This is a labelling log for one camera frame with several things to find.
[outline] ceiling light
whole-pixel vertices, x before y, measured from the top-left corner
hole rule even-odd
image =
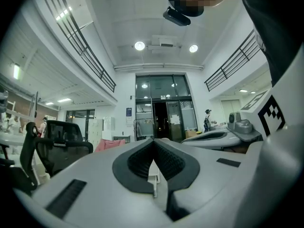
[[[189,51],[193,53],[193,52],[196,52],[198,49],[199,49],[199,47],[197,45],[193,45],[189,48]]]
[[[19,71],[20,71],[20,66],[18,64],[14,65],[14,78],[19,79]]]
[[[59,100],[58,102],[65,102],[65,101],[71,101],[71,99],[67,98],[67,99],[62,99],[62,100]]]
[[[142,51],[145,48],[145,44],[142,41],[137,41],[135,43],[135,49],[138,51]]]

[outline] office chair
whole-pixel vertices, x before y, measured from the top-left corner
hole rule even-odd
[[[60,121],[48,121],[44,138],[36,138],[35,146],[50,177],[93,152],[93,145],[82,141],[77,124]]]
[[[20,154],[22,168],[14,167],[15,162],[7,159],[0,159],[0,168],[8,174],[13,187],[31,195],[31,191],[35,190],[38,185],[32,168],[32,159],[35,151],[34,140],[38,131],[33,122],[26,125],[26,130],[27,134]]]

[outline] pink chair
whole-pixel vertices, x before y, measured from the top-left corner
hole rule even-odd
[[[125,139],[113,140],[113,141],[101,139],[99,145],[97,146],[94,152],[104,151],[106,149],[111,149],[113,147],[117,147],[123,144],[125,144]]]

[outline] ceiling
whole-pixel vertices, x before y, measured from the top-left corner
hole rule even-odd
[[[20,94],[26,92],[27,96],[38,91],[40,102],[53,102],[53,106],[103,104],[99,94],[89,91],[66,67],[54,60],[50,52],[35,44],[22,28],[17,21],[12,22],[0,49],[0,77],[10,89]],[[18,80],[13,78],[15,63],[21,69]],[[72,101],[57,102],[64,98]]]
[[[67,0],[73,15],[81,27],[92,21],[87,3],[93,5],[95,25],[103,32],[101,38],[112,62],[116,65],[142,63],[172,63],[202,65],[219,39],[240,0],[225,0],[213,8],[205,8],[204,14],[191,18],[191,25],[180,27],[162,17],[168,0]],[[160,51],[148,49],[152,37],[169,36],[176,46]],[[134,49],[136,41],[143,41],[143,51]],[[190,53],[191,45],[198,45],[196,53]]]
[[[233,88],[225,91],[221,96],[227,95],[241,95],[246,96],[250,92],[257,92],[264,88],[271,86],[271,75],[269,66],[265,63],[256,72],[252,73],[249,77],[242,80],[239,84]],[[240,92],[240,89],[247,90],[248,92]]]

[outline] metal railing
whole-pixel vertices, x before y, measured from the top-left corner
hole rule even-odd
[[[101,79],[101,81],[112,91],[115,90],[115,82],[102,66],[85,37],[80,31],[72,13],[72,8],[67,4],[67,0],[44,0],[53,18],[56,20],[66,39],[70,42],[74,50],[89,66],[89,68]]]
[[[252,57],[254,57],[259,50],[260,47],[256,43],[255,34],[252,30],[243,43],[228,58],[228,60],[205,81],[208,90],[211,91],[231,77]]]

